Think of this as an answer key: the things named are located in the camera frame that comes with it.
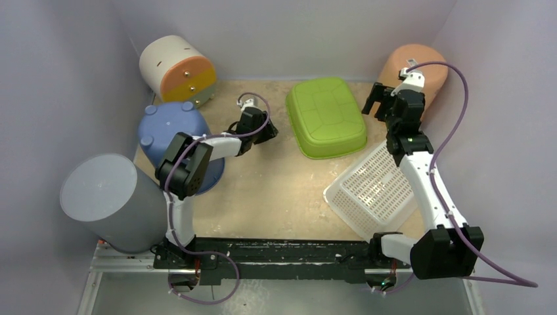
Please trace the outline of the orange capybara bucket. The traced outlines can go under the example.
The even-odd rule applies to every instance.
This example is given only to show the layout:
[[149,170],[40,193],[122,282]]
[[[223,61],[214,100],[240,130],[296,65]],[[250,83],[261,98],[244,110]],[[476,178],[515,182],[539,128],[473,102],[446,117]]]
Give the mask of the orange capybara bucket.
[[[421,44],[407,44],[396,48],[387,58],[376,82],[388,87],[396,87],[401,81],[398,79],[399,70],[425,62],[444,62],[444,57],[435,49]],[[442,65],[422,66],[415,70],[425,75],[425,84],[422,92],[425,94],[425,109],[422,117],[426,115],[431,103],[444,85],[449,69]]]

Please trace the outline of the green plastic basin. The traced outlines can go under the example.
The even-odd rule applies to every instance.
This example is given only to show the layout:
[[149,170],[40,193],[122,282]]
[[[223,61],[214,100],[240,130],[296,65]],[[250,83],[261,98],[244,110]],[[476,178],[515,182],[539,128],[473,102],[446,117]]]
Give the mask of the green plastic basin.
[[285,105],[296,142],[307,158],[338,158],[367,145],[367,127],[359,105],[340,77],[295,84]]

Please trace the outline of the blue plastic bucket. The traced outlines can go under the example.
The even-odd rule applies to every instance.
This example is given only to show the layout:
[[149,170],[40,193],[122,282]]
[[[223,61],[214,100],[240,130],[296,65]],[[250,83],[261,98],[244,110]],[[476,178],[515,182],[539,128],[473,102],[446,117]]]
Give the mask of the blue plastic bucket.
[[191,102],[168,102],[145,108],[137,134],[139,145],[153,167],[159,166],[178,132],[191,136],[211,133],[203,115]]

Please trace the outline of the green plastic basket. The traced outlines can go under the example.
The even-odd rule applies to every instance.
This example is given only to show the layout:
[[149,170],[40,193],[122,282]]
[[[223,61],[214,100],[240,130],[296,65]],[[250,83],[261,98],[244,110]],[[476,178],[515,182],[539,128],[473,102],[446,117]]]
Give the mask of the green plastic basket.
[[386,141],[359,156],[323,191],[323,199],[360,238],[396,232],[418,209]]

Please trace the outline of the grey plastic bucket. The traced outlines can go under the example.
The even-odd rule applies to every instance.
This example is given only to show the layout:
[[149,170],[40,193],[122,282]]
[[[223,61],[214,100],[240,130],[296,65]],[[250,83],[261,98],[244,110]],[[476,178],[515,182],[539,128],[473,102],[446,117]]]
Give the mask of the grey plastic bucket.
[[166,199],[159,186],[120,154],[90,157],[64,180],[60,206],[121,253],[148,251],[166,236]]

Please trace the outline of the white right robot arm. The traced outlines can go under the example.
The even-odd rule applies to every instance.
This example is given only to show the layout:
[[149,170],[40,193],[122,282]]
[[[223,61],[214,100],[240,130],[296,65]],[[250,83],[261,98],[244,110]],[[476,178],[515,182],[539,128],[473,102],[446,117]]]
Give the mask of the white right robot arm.
[[481,228],[470,226],[452,203],[436,172],[434,147],[421,130],[424,93],[375,82],[362,110],[386,124],[386,148],[411,186],[426,231],[416,240],[400,232],[375,233],[370,240],[371,263],[384,267],[392,260],[409,264],[420,280],[470,276],[484,242]]

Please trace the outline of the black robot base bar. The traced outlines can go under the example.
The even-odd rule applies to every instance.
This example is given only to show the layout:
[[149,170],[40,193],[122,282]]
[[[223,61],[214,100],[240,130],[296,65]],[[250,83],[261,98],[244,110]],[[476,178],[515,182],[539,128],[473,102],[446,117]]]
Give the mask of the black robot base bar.
[[366,241],[195,237],[182,251],[169,240],[150,248],[154,268],[201,285],[223,280],[341,280],[394,284],[407,263],[380,256]]

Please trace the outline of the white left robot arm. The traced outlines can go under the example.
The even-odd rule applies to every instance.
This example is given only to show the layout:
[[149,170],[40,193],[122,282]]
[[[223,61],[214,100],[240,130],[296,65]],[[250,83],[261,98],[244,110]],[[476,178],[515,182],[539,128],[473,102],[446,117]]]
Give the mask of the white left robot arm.
[[239,121],[225,132],[202,136],[179,132],[172,138],[155,175],[167,198],[166,237],[175,245],[170,259],[179,268],[192,266],[196,259],[196,251],[188,246],[195,237],[192,201],[210,162],[242,156],[252,146],[277,135],[268,112],[247,106],[242,109]]

